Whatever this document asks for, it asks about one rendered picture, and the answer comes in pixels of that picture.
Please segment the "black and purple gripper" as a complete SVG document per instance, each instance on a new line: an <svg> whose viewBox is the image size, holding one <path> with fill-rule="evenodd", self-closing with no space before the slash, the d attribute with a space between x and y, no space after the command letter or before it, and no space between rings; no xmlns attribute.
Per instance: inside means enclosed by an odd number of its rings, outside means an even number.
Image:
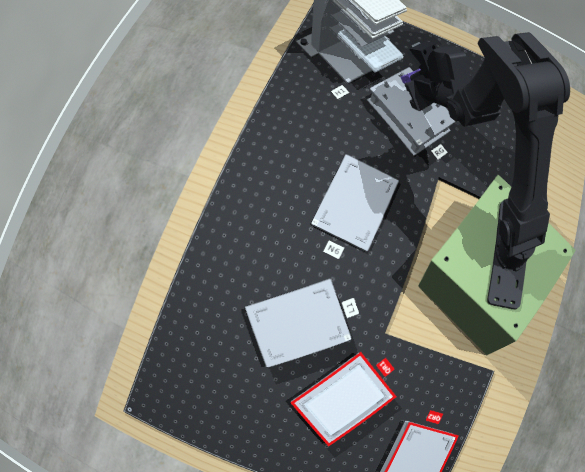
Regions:
<svg viewBox="0 0 585 472"><path fill-rule="evenodd" d="M412 99L410 100L410 104L411 104L412 108L414 108L415 110L418 110L418 111L425 109L426 107L428 107L429 105L431 105L433 103L441 105L440 102L438 101L439 99L438 99L437 93L438 93L438 88L439 88L440 84L442 82L444 82L443 80L441 80L436 87L436 90L435 90L436 100L429 98L427 96L419 94L417 87L415 85L415 82L414 82L414 79L422 74L424 74L424 73L422 73L421 70L418 69L416 71L413 71L413 72L401 77L402 82L405 84L406 90L410 93L410 95L412 97Z"/></svg>

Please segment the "black perforated breadboard table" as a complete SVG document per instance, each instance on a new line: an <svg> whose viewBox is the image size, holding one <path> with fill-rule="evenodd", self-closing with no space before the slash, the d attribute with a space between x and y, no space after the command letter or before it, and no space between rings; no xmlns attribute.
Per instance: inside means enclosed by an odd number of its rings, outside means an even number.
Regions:
<svg viewBox="0 0 585 472"><path fill-rule="evenodd" d="M438 179L478 199L497 175L512 187L514 116L504 99L497 119L456 121L413 156L367 101L370 87L418 70L407 54L417 42L462 48L472 77L484 56L403 21L386 37L404 58L347 84L296 42L312 34L313 5L208 197L123 412L253 472L380 472L409 421L458 435L451 472L494 371L385 332ZM345 155L399 180L367 252L311 225ZM351 340L266 367L245 307L328 279ZM359 314L347 318L353 298ZM328 446L290 402L360 352L396 398Z"/></svg>

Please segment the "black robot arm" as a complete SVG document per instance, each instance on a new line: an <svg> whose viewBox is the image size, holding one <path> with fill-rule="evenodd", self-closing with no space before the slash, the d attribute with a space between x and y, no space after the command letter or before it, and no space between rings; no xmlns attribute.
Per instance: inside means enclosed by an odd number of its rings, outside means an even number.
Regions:
<svg viewBox="0 0 585 472"><path fill-rule="evenodd" d="M412 45L407 54L424 73L414 79L419 94L436 100L436 87L443 80L438 101L462 126L495 120L504 99L513 112L514 177L508 199L499 206L487 302L516 310L526 262L545 243L552 141L563 103L570 97L570 82L562 65L530 32L514 34L511 40L480 38L478 46L486 60L474 77L462 48L438 48L424 41Z"/></svg>

